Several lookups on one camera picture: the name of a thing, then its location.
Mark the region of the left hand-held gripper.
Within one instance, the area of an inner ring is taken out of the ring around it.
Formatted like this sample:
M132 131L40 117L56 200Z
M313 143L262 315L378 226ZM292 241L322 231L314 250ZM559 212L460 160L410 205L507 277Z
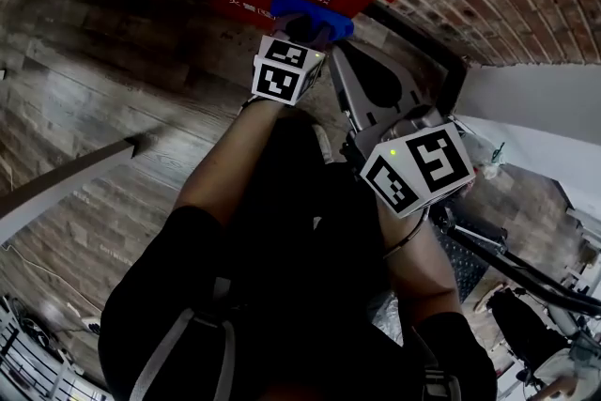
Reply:
M253 62L252 93L294 106L313 86L326 60L327 23L307 14L290 14L262 37Z

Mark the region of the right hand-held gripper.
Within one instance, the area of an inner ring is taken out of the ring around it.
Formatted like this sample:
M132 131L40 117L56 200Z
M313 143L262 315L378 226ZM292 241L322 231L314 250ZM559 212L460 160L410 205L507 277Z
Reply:
M474 180L455 124L426 102L399 62L368 44L337 41L329 64L351 126L341 153L396 217Z

